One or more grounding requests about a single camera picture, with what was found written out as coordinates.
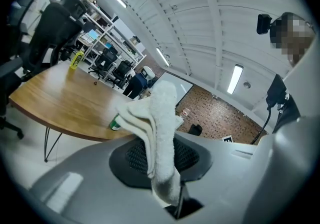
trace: brick wall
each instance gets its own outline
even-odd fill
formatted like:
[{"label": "brick wall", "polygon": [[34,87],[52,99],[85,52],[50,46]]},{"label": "brick wall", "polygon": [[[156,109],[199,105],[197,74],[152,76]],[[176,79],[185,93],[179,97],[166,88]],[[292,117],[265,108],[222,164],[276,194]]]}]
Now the brick wall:
[{"label": "brick wall", "polygon": [[[139,72],[143,66],[148,66],[159,78],[165,70],[158,66],[148,52],[144,51],[143,54],[147,54],[147,56],[136,67],[135,71]],[[220,139],[232,135],[234,142],[248,144],[261,129],[258,124],[245,117],[235,107],[222,99],[212,98],[210,92],[197,85],[194,85],[185,95],[176,108],[176,114],[179,115],[184,108],[190,109],[190,114],[178,131],[188,132],[192,124],[201,125],[203,129],[202,137]]]}]

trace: black cable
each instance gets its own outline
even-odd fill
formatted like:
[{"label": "black cable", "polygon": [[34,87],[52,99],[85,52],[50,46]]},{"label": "black cable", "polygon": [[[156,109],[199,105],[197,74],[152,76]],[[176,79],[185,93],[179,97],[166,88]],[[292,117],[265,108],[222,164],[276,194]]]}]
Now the black cable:
[{"label": "black cable", "polygon": [[263,125],[263,127],[262,127],[262,129],[261,129],[261,131],[257,134],[257,136],[255,136],[255,138],[253,139],[253,141],[251,141],[251,145],[252,144],[255,144],[255,142],[259,139],[259,136],[261,135],[261,133],[263,132],[263,130],[264,130],[264,128],[266,127],[266,125],[267,125],[267,123],[269,122],[269,119],[270,119],[270,117],[271,117],[271,108],[267,108],[268,109],[268,111],[269,111],[269,114],[268,114],[268,118],[266,119],[266,121],[265,121],[265,123],[264,123],[264,125]]}]

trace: mesh panel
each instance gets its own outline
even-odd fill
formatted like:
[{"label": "mesh panel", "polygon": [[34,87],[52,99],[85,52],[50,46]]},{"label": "mesh panel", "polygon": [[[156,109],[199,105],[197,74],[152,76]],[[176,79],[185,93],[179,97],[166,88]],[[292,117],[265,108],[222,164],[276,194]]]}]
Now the mesh panel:
[{"label": "mesh panel", "polygon": [[180,173],[199,161],[199,154],[193,148],[185,145],[177,139],[173,139],[174,166]]},{"label": "mesh panel", "polygon": [[[174,165],[179,173],[192,167],[199,161],[199,154],[191,147],[173,138]],[[146,147],[142,139],[131,147],[125,154],[125,160],[129,166],[140,173],[147,174],[148,162]]]},{"label": "mesh panel", "polygon": [[125,154],[125,160],[129,162],[129,166],[140,173],[147,174],[148,162],[146,156],[146,147],[142,139],[131,147]]}]

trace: ceiling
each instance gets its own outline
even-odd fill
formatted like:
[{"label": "ceiling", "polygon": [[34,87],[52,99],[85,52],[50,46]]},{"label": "ceiling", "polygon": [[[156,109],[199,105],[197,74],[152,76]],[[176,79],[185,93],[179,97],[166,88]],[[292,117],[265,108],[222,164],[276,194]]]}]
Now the ceiling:
[{"label": "ceiling", "polygon": [[[136,35],[142,37],[142,43],[160,66],[166,68],[156,47],[167,57],[168,71],[204,87],[260,125],[268,115],[265,97],[275,74],[284,78],[291,66],[286,55],[271,48],[268,34],[257,34],[257,17],[265,13],[274,19],[293,12],[311,19],[301,0],[124,1],[128,7],[123,10],[111,0],[98,3],[102,8],[112,5],[133,32],[139,28],[141,33]],[[125,15],[134,25],[125,21]],[[230,95],[227,89],[235,64],[244,69]],[[247,81],[250,89],[243,86]],[[267,131],[272,130],[277,115],[273,110]]]}]

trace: white frame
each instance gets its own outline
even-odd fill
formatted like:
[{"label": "white frame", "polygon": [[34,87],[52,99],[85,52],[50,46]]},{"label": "white frame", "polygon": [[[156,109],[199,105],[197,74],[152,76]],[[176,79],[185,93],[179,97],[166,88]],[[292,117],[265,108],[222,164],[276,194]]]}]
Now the white frame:
[{"label": "white frame", "polygon": [[222,140],[223,142],[230,142],[230,141],[225,141],[225,139],[229,139],[229,138],[231,138],[231,142],[234,142],[234,140],[232,139],[232,136],[231,136],[231,135],[225,136],[225,137],[221,138],[221,140]]}]

